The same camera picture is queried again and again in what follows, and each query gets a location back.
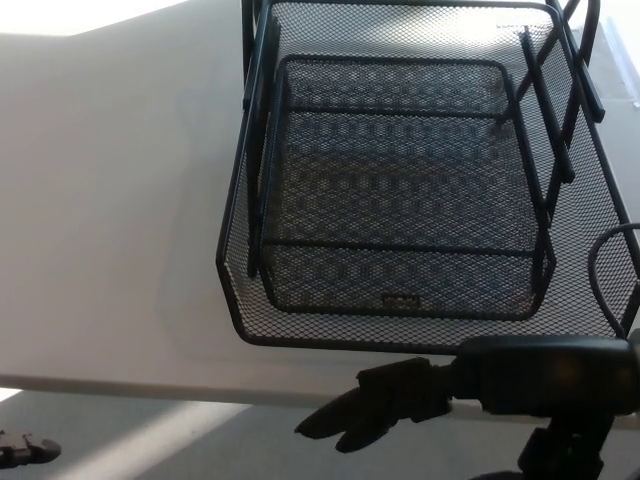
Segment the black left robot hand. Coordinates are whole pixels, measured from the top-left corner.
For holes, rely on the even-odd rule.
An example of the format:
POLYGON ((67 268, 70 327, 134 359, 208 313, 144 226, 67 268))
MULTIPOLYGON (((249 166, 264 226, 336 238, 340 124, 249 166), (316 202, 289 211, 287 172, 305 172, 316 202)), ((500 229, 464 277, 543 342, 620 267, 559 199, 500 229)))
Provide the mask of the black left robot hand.
POLYGON ((1 468, 9 469, 29 464, 49 463, 61 455, 61 446, 33 434, 1 431, 1 468))

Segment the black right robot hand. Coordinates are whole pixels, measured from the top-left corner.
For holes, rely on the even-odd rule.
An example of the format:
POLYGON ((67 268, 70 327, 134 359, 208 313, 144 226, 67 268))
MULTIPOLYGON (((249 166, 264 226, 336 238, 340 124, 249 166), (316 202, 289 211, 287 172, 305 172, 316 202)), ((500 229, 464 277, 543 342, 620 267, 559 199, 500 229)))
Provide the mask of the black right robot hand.
POLYGON ((529 437, 517 470, 491 472, 491 479, 596 479, 614 419, 639 409, 638 352, 611 338, 476 337, 446 365, 417 357, 362 370, 357 381, 296 433, 337 436, 336 450, 353 453, 401 420, 449 414, 454 400, 475 400, 491 415, 548 419, 529 437))

